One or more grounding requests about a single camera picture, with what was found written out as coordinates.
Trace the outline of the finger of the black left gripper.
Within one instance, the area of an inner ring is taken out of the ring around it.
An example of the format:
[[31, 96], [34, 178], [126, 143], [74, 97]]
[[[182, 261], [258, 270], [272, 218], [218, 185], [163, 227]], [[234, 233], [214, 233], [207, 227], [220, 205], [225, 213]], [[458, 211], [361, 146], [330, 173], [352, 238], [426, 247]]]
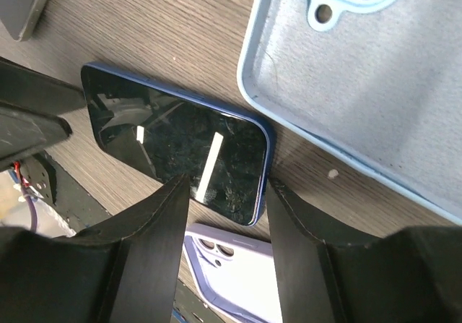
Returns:
[[59, 116], [86, 106], [77, 87], [1, 58], [1, 101]]
[[20, 108], [1, 106], [1, 170], [47, 147], [67, 140], [72, 134], [61, 117]]

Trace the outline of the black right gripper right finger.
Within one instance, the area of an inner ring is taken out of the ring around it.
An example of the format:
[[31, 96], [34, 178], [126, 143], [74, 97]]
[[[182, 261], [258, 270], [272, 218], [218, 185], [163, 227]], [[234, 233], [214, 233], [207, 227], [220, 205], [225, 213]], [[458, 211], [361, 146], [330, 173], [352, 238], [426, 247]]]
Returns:
[[459, 322], [461, 228], [412, 226], [379, 238], [273, 178], [266, 190], [285, 322]]

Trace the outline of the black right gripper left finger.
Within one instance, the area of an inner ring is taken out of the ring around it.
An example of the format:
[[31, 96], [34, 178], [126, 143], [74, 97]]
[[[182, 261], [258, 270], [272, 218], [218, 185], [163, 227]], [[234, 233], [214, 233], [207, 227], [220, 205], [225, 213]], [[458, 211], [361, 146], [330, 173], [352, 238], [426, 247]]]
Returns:
[[75, 236], [1, 229], [3, 322], [169, 322], [189, 204], [182, 174]]

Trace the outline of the silver edged black smartphone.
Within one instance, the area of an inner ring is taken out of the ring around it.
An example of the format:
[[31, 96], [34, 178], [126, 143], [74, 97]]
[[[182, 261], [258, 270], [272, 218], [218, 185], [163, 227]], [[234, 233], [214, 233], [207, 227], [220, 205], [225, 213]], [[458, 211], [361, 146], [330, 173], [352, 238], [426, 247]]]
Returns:
[[30, 38], [47, 0], [1, 0], [1, 23], [15, 41]]

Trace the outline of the blue edged black smartphone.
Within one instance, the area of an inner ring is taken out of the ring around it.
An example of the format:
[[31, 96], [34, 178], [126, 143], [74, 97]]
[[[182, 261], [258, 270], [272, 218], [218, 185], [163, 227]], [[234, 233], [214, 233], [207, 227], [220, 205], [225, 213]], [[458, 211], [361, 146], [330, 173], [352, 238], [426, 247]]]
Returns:
[[97, 62], [80, 77], [103, 152], [160, 183], [186, 174], [192, 199], [257, 223], [276, 144], [264, 117]]

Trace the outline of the light blue phone case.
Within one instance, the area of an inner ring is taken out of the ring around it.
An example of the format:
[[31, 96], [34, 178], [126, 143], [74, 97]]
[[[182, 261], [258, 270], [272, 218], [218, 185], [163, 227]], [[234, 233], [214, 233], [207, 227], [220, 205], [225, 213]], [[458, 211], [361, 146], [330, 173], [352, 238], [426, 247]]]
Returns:
[[461, 0], [254, 0], [237, 84], [270, 119], [461, 222]]

